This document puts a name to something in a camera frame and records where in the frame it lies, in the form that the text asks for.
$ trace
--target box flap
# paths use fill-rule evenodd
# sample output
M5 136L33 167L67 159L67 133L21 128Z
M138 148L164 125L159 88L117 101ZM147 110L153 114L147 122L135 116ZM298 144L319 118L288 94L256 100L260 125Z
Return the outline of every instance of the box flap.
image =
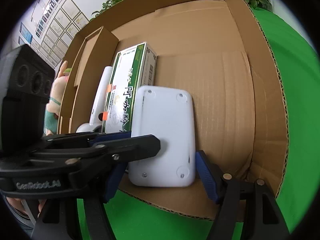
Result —
M256 127L248 179L265 179L278 194L288 155L288 120L281 76L270 46L248 5L243 0L225 1L243 40L254 87Z

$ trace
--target person's hand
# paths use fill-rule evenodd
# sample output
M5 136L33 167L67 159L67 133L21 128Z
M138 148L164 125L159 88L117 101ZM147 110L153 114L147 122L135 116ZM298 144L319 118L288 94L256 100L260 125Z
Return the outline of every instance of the person's hand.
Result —
M19 210L21 213L23 213L25 215L28 215L26 210L24 209L24 207L22 205L22 202L21 202L20 198L7 197L7 201L12 207L14 207L15 209ZM41 210L42 210L42 208L43 208L43 206L45 204L45 201L46 201L46 199L39 199L39 206L38 206L39 214L40 214L40 212L41 212Z

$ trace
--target orange sticker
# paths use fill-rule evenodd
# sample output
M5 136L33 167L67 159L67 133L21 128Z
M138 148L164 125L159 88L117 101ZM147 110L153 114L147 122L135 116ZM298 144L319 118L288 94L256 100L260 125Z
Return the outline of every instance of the orange sticker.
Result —
M108 88L107 88L107 93L108 93L108 92L111 92L111 89L112 89L112 84L109 84L109 85L108 85Z
M103 112L102 120L106 121L108 119L108 112Z

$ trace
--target white plastic case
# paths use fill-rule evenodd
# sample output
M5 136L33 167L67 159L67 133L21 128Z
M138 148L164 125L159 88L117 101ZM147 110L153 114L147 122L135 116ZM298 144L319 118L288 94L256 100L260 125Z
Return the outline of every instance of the white plastic case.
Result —
M179 89L142 86L137 90L131 137L152 134L161 149L129 163L137 186L186 187L195 179L195 131L191 95Z

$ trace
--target blue gripper pad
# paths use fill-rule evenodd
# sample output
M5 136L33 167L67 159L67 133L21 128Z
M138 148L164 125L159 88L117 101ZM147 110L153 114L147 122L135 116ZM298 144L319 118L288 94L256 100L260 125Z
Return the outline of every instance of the blue gripper pad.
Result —
M211 200L213 200L216 204L219 204L222 197L221 194L219 194L219 182L221 179L218 176L215 176L214 178L214 174L212 173L212 170L209 167L210 164L208 162L209 161L205 157L205 153L203 151L196 152L196 169L199 173L205 191Z
M107 203L111 198L115 196L119 183L123 177L123 174L125 173L127 166L128 163L119 163L112 169L106 181L105 192L103 194L104 203Z

